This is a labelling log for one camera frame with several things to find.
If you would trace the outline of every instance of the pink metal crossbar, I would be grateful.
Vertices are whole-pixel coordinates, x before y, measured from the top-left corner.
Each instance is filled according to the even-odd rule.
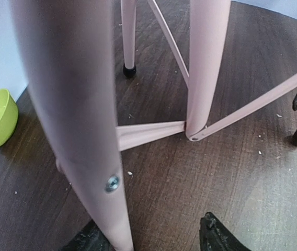
[[[117,126],[112,2],[15,0],[29,92],[58,166],[118,251],[132,251],[119,151],[179,132],[199,141],[297,87],[297,74],[204,128],[218,79],[230,0],[190,0],[189,73],[155,0],[148,0],[188,86],[187,120]],[[121,0],[124,67],[135,68],[136,0]]]

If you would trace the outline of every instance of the metal bolt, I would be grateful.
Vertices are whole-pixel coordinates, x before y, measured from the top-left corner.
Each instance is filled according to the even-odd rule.
[[[118,188],[118,186],[119,186],[119,177],[117,177],[116,175],[113,175],[108,179],[105,190],[106,192],[113,192]]]

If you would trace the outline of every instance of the white wall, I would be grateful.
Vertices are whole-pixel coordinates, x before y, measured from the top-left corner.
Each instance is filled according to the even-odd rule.
[[[279,12],[286,16],[297,19],[297,0],[235,0],[235,1],[269,9],[274,12]]]
[[[238,2],[280,12],[297,19],[297,0],[238,0]],[[13,98],[17,100],[26,84],[10,19],[9,0],[0,0],[0,88],[8,88]]]

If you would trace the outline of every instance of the pink metal stool leg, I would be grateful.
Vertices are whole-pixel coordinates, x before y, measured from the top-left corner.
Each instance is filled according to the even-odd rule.
[[[124,51],[123,73],[126,77],[136,74],[135,67],[135,30],[136,30],[136,0],[121,0],[122,36]]]
[[[112,2],[12,1],[29,92],[61,170],[118,251],[133,251],[116,134]]]
[[[207,123],[220,70],[230,0],[190,0],[190,59],[186,136]]]

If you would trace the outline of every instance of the wooden floor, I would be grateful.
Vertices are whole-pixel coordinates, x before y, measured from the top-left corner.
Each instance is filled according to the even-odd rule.
[[[158,2],[187,64],[188,2]],[[186,85],[149,6],[138,5],[132,80],[121,70],[119,3],[115,13],[119,123],[184,120]],[[209,124],[296,72],[297,20],[233,2]],[[200,250],[207,211],[253,251],[297,250],[297,148],[288,142],[297,128],[293,96],[198,143],[178,134],[123,152],[137,250]],[[57,250],[89,216],[57,172],[26,92],[18,106],[17,129],[0,148],[0,250]]]

